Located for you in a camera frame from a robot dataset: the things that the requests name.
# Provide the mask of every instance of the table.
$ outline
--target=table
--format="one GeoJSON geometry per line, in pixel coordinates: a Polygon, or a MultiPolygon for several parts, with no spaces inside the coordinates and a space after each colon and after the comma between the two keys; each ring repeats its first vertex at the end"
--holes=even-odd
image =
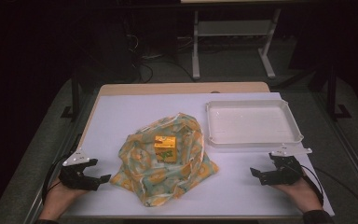
{"type": "MultiPolygon", "coordinates": [[[[262,82],[166,83],[105,85],[92,109],[79,146],[99,160],[85,175],[114,175],[121,160],[117,154],[128,134],[166,116],[183,112],[194,116],[203,130],[205,105],[210,100],[281,99],[262,82]],[[175,101],[159,106],[155,102],[175,101]]],[[[145,207],[137,196],[120,187],[103,184],[98,191],[80,198],[65,216],[111,218],[240,218],[265,219],[300,217],[289,198],[269,186],[261,186],[249,168],[271,171],[271,148],[245,148],[246,152],[222,152],[205,144],[205,151],[220,170],[180,199],[160,207],[145,207]]],[[[307,155],[297,156],[312,170],[307,155]]],[[[334,212],[325,197],[324,209],[334,212]]]]}

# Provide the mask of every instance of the person's right hand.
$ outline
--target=person's right hand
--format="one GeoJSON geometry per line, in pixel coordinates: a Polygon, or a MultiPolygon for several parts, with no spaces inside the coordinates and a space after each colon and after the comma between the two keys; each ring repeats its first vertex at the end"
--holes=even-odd
{"type": "Polygon", "coordinates": [[[312,210],[324,210],[316,193],[303,178],[300,178],[293,185],[272,185],[272,187],[289,195],[303,213],[312,210]]]}

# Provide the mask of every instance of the sleeve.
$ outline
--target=sleeve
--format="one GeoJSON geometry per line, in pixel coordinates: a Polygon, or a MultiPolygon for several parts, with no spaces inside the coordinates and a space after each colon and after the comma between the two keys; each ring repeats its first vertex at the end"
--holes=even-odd
{"type": "Polygon", "coordinates": [[[324,210],[313,210],[304,213],[304,224],[333,224],[334,221],[324,210]]]}
{"type": "Polygon", "coordinates": [[[37,221],[34,222],[34,224],[59,224],[59,223],[52,220],[38,219],[37,221]]]}

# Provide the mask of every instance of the orange patterned plastic bag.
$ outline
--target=orange patterned plastic bag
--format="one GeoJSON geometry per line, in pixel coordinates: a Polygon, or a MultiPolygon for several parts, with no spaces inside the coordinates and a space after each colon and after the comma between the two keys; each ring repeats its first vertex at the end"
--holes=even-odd
{"type": "Polygon", "coordinates": [[[218,171],[197,120],[182,113],[129,135],[118,156],[123,163],[110,182],[135,192],[145,206],[178,198],[218,171]]]}

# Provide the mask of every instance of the dark background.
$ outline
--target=dark background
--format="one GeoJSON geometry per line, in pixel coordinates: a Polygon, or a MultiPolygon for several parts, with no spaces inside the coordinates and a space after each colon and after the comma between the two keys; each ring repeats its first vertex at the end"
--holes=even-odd
{"type": "MultiPolygon", "coordinates": [[[[131,43],[124,33],[137,34],[151,45],[165,43],[161,50],[174,54],[176,36],[192,32],[189,11],[153,16],[137,11],[133,21],[123,19],[128,13],[91,13],[67,1],[0,1],[0,197],[52,100],[74,71],[86,70],[81,83],[86,90],[129,83],[136,79],[131,62],[139,55],[127,52],[131,43]],[[96,33],[107,34],[112,42],[96,33]]],[[[298,39],[293,68],[334,65],[358,95],[358,1],[286,8],[275,37],[290,35],[298,39]]],[[[314,89],[327,76],[328,69],[319,71],[314,89]]]]}

